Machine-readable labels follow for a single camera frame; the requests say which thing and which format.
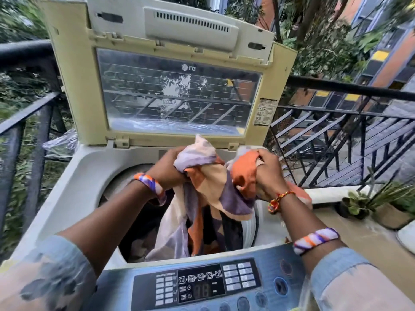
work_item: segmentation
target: vent grille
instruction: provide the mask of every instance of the vent grille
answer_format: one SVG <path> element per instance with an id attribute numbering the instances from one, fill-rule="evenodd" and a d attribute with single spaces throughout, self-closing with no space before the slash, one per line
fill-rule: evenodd
<path id="1" fill-rule="evenodd" d="M 229 32 L 229 27 L 227 26 L 217 24 L 217 23 L 212 23 L 210 21 L 205 21 L 203 19 L 194 18 L 190 16 L 176 15 L 176 14 L 170 14 L 170 13 L 165 13 L 165 12 L 160 12 L 160 11 L 155 11 L 155 16 L 156 18 L 159 18 L 159 19 L 167 19 L 169 21 L 177 21 L 177 22 L 182 22 L 185 24 L 198 25 L 201 27 L 206 27 L 206 28 L 217 30 L 217 31 L 223 31 L 225 33 Z"/>

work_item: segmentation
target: beige tile floor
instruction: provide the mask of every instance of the beige tile floor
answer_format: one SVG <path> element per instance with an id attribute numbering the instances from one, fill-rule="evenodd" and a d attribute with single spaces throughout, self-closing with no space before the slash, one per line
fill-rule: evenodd
<path id="1" fill-rule="evenodd" d="M 394 240 L 394 232 L 369 220 L 344 219 L 332 209 L 317 209 L 314 213 L 327 226 L 336 229 L 350 248 L 377 266 L 415 303 L 415 255 Z"/>

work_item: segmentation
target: lg logo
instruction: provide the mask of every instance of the lg logo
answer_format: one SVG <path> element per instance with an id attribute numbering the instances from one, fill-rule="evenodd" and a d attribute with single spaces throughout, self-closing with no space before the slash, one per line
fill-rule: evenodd
<path id="1" fill-rule="evenodd" d="M 187 70 L 196 71 L 196 67 L 195 66 L 190 66 L 190 65 L 187 65 L 187 64 L 182 64 L 182 70 L 183 71 L 187 71 Z"/>

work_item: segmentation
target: red thread bracelet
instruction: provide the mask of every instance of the red thread bracelet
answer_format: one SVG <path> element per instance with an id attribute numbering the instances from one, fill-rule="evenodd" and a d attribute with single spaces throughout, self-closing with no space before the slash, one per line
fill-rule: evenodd
<path id="1" fill-rule="evenodd" d="M 279 211 L 280 211 L 280 200 L 285 196 L 285 195 L 288 195 L 288 194 L 295 194 L 293 191 L 287 191 L 287 192 L 285 192 L 285 193 L 283 193 L 283 194 L 278 194 L 277 195 L 277 198 L 275 198 L 275 199 L 273 199 L 273 200 L 271 200 L 271 202 L 269 202 L 269 204 L 268 204 L 268 211 L 271 213 L 271 214 L 276 214 L 276 213 L 278 213 Z"/>

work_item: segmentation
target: lid glass window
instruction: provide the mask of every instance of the lid glass window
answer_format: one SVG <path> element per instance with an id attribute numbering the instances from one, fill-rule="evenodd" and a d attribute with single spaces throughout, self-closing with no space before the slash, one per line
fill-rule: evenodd
<path id="1" fill-rule="evenodd" d="M 97 57 L 112 130 L 244 134 L 259 73 L 100 48 Z"/>

